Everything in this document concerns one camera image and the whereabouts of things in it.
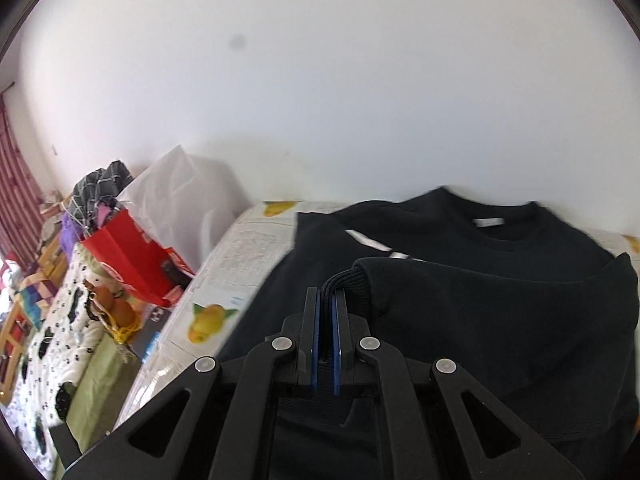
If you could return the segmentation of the fruit print table cover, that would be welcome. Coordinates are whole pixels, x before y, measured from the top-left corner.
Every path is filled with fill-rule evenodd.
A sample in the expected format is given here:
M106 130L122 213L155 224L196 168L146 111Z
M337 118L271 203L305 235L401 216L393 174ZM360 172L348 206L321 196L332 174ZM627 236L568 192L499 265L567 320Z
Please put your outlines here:
M145 367L169 379L191 360L220 352L260 286L293 248L297 217L304 212L332 214L333 204L269 205L247 211L232 226L196 274L162 331ZM639 271L639 243L608 232L584 232L614 256L627 255Z

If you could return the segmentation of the grey plaid cloth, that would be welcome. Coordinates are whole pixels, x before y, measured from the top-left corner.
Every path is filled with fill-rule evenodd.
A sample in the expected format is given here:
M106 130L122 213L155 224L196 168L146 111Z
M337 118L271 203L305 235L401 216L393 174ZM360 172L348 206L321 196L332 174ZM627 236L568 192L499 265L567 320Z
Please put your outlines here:
M120 160L114 160L106 168L86 174L74 186L66 205L66 212L81 229L90 235L98 229L98 206L103 204L113 210L119 194L134 180L129 169Z

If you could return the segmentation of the red striped curtain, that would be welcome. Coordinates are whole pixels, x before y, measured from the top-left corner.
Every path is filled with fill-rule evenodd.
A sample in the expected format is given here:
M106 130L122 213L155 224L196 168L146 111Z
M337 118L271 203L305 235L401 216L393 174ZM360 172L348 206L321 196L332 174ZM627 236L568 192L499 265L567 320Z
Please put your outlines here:
M1 101L1 253L13 254L20 266L29 266L40 244L43 216L41 191L32 176Z

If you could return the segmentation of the red paper bag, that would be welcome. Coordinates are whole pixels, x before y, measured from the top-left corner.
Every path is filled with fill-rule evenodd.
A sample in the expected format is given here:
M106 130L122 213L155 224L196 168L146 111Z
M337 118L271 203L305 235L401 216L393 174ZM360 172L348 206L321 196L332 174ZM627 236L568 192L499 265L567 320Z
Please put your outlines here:
M192 281L190 269L157 244L134 222L126 209L81 242L127 292L137 299L170 307Z

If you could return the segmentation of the brown gourd ornament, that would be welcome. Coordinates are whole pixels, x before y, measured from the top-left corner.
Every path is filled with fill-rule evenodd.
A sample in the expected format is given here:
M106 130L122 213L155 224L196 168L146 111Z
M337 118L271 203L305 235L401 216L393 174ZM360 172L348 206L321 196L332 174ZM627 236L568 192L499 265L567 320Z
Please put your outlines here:
M116 344L128 344L141 330L141 314L134 310L122 292L111 292L106 286L87 280L82 284L88 292L85 310L90 320L98 321Z

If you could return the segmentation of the green bed sheet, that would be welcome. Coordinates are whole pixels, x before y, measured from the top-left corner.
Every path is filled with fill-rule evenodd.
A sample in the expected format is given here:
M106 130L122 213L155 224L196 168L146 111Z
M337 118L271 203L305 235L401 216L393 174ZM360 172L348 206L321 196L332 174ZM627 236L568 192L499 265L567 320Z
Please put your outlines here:
M94 349L66 416L81 453L114 428L140 366L134 354L122 350L109 336Z

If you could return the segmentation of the black sweatshirt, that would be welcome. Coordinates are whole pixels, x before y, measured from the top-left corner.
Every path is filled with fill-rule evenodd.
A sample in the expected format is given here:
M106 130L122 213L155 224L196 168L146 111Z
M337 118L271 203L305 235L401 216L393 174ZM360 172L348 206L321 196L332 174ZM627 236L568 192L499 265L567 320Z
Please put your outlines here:
M249 352L303 307L342 290L375 336L421 362L449 358L588 479L629 448L638 276L536 203L490 206L446 188L297 217L293 248L221 349Z

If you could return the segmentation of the white Miniso paper bag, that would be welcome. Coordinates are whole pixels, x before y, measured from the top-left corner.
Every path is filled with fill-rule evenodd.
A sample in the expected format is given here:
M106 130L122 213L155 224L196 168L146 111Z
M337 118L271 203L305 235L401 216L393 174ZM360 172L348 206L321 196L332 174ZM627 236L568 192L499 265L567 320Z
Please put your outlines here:
M250 206L230 168L180 145L135 177L118 200L137 226L191 274Z

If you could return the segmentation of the black white spotted blanket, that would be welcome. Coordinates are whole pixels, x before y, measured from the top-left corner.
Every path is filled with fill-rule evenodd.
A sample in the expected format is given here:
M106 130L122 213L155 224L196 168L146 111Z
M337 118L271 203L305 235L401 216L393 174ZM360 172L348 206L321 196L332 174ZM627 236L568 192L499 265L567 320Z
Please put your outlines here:
M50 429L62 422L61 396L72 396L100 341L103 324L88 315L86 285L119 290L84 245L74 246L61 288L27 346L12 400L4 411L9 428L44 478L54 476L58 453Z

